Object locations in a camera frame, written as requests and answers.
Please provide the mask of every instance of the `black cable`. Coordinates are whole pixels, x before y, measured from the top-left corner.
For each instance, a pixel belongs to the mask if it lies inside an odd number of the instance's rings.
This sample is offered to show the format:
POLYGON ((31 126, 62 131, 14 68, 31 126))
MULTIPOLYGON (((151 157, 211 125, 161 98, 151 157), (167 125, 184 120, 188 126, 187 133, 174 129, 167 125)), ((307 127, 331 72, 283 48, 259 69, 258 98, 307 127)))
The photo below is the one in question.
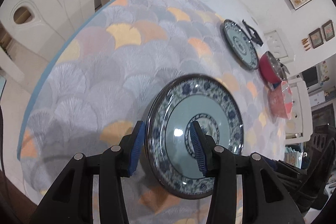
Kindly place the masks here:
POLYGON ((2 109, 0 106, 0 162, 1 162, 1 169, 2 169, 2 175, 3 175, 3 181, 5 184, 5 191, 8 199, 8 204, 12 208, 11 199, 9 198, 9 191, 8 191, 8 185, 7 185, 7 178, 5 174, 5 167, 3 165, 3 116, 2 116, 2 109))

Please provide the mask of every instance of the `silver screw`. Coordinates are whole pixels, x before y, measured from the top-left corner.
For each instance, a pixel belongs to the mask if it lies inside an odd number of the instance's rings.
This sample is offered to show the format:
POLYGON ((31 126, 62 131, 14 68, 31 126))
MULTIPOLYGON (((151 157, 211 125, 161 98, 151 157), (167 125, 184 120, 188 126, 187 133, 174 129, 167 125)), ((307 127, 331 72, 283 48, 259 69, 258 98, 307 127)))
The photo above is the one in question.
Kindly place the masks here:
POLYGON ((260 159, 261 159, 261 157, 260 157, 260 155, 259 155, 259 154, 257 154, 257 153, 254 153, 254 154, 252 155, 252 159, 254 159, 254 160, 260 160, 260 159))
POLYGON ((83 154, 82 153, 77 153, 76 155, 74 155, 73 157, 75 160, 80 160, 83 158, 83 154))
POLYGON ((120 145, 114 145, 111 147, 111 150, 114 152, 118 152, 121 149, 120 145))
POLYGON ((222 146, 220 146, 220 145, 215 146, 214 149, 215 149, 215 151, 218 152, 218 153, 221 153, 221 152, 224 151, 224 148, 223 148, 222 146))

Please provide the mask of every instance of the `dining table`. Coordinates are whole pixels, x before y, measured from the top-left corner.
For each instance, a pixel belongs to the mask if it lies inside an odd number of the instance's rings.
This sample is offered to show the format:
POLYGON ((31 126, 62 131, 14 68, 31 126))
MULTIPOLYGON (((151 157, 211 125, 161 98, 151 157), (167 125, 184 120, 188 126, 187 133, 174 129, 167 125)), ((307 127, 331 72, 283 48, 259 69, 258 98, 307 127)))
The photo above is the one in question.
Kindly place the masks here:
MULTIPOLYGON (((242 20, 264 40, 257 20, 239 0, 112 0, 64 44, 38 81, 22 122, 17 157, 25 179, 46 193, 78 152, 104 152, 146 121, 157 94, 175 78, 199 73, 222 83, 244 124, 243 155, 283 160, 285 120, 273 117, 269 88, 223 39, 220 26, 242 20)), ((254 44, 258 57, 268 46, 254 44)), ((211 196, 187 200, 165 190, 142 152, 137 170, 122 178, 130 223, 205 223, 211 196)), ((242 221, 237 179, 236 223, 242 221)), ((93 219, 99 223, 98 177, 93 219)))

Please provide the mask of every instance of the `plate rim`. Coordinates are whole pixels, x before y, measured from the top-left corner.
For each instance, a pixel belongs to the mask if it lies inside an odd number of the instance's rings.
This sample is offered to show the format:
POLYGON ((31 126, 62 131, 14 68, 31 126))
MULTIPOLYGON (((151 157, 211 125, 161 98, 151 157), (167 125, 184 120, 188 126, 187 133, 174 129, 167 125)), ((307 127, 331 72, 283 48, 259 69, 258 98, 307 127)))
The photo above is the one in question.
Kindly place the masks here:
POLYGON ((239 58, 239 60, 249 69, 249 70, 257 70, 259 68, 259 57, 258 57, 258 54, 257 54, 257 51, 254 47, 254 45, 252 44, 252 41, 251 39, 249 38, 249 36, 247 35, 247 33, 244 31, 244 29, 236 22, 234 22, 233 20, 231 19, 226 19, 224 20, 224 22, 220 25, 220 30, 221 32, 224 34, 225 36, 225 39, 227 40, 227 43, 230 45, 230 48, 233 50, 233 52, 235 53, 235 55, 239 58), (246 63, 241 57, 240 55, 238 54, 238 51, 233 47, 232 43, 231 43, 231 40, 229 39, 227 33, 226 33, 226 29, 225 29, 225 23, 226 22, 230 22, 230 23, 234 23, 235 25, 237 25, 241 31, 243 32, 244 35, 246 35, 246 37, 249 39, 249 42, 251 43, 251 45, 253 46, 253 51, 257 57, 257 65, 256 67, 253 67, 251 66, 250 64, 246 63))
POLYGON ((206 198, 210 195, 212 195, 213 189, 202 193, 202 194, 184 194, 181 193, 175 189, 173 189, 170 185, 167 185, 165 183, 165 180, 163 179, 162 175, 159 173, 159 171, 154 167, 153 165, 153 159, 151 159, 151 157, 148 155, 148 142, 149 139, 151 137, 152 134, 152 130, 153 130, 153 125, 154 125, 154 120, 155 120, 155 116, 157 111, 159 110, 159 106, 161 105, 161 101, 164 99, 164 97, 166 96, 167 92, 169 90, 171 90, 173 87, 175 87, 176 85, 182 83, 183 81, 192 79, 192 78, 201 78, 201 79, 205 79, 205 80, 209 80, 209 81, 213 81, 216 84, 218 84, 224 91, 226 91, 228 93, 228 95, 231 97, 232 102, 234 104, 234 106, 236 107, 236 109, 238 109, 238 115, 239 118, 241 120, 241 130, 242 130, 242 137, 241 137, 241 148, 240 148, 240 152, 239 155, 242 154, 243 151, 243 147, 244 147, 244 123, 243 123, 243 118, 240 112, 240 109, 238 107, 238 104, 236 102, 236 100, 234 99, 233 95, 231 94, 231 92, 218 80, 216 80, 215 78, 209 76, 209 75, 204 75, 201 73, 191 73, 191 74, 186 74, 186 75, 182 75, 178 78, 175 78, 174 80, 172 80, 171 82, 169 82, 160 92, 159 94, 156 96, 156 98, 154 99, 152 106, 148 112, 148 116, 147 116, 147 121, 146 121, 146 132, 145 132, 145 154, 146 154, 146 158, 149 161, 149 165, 151 167, 151 170, 155 176, 155 178, 158 180, 158 182, 164 187, 165 190, 167 190, 169 193, 171 193, 174 196, 177 196, 179 198, 183 198, 183 199, 200 199, 200 198, 206 198))

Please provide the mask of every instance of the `blue and white patterned plate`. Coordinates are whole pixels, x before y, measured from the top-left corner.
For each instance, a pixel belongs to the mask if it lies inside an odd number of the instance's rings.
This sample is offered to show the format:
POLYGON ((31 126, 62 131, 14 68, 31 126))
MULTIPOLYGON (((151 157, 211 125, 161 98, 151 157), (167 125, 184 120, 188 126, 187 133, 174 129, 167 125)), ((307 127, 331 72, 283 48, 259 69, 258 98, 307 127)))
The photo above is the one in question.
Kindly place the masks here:
POLYGON ((214 179, 199 171, 189 136, 198 121, 203 132, 235 154, 243 148, 243 121, 229 91, 205 75, 177 78, 160 92, 147 119, 146 155, 159 182, 173 195, 211 195, 214 179))
POLYGON ((259 66, 258 55, 244 30, 229 19, 224 21, 221 30, 225 40, 248 69, 257 69, 259 66))

